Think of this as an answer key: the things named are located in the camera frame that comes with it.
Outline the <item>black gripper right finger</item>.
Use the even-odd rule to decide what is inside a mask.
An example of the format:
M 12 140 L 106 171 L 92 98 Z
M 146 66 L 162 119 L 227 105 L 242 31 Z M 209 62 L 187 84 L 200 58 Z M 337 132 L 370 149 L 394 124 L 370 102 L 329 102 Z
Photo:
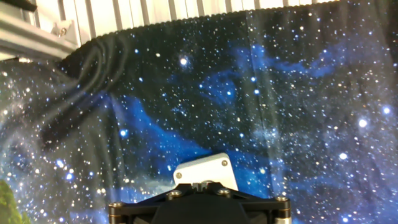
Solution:
M 199 193 L 205 197 L 199 206 L 199 217 L 205 223 L 292 223 L 291 202 L 286 196 L 260 198 L 219 182 L 200 183 Z

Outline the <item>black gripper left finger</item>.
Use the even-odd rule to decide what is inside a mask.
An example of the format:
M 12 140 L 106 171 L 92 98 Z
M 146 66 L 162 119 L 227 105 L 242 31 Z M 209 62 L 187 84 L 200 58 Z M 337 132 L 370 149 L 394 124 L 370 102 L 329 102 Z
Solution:
M 174 189 L 139 203 L 112 202 L 108 205 L 109 224 L 133 223 L 138 215 L 155 214 L 164 202 L 198 192 L 199 183 L 178 184 Z

